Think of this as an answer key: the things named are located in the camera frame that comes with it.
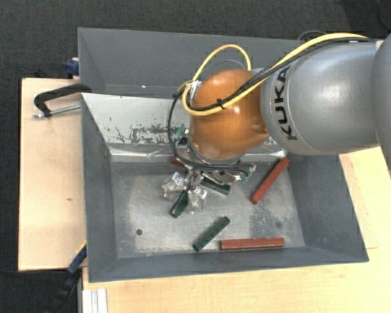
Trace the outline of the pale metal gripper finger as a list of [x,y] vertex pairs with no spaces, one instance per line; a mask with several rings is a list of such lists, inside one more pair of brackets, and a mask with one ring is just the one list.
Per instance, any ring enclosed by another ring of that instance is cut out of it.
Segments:
[[188,207],[190,212],[202,211],[204,209],[207,191],[202,188],[189,190],[188,192]]
[[167,199],[175,199],[182,191],[186,189],[186,178],[179,172],[175,172],[171,177],[167,178],[161,185],[164,190],[164,197]]

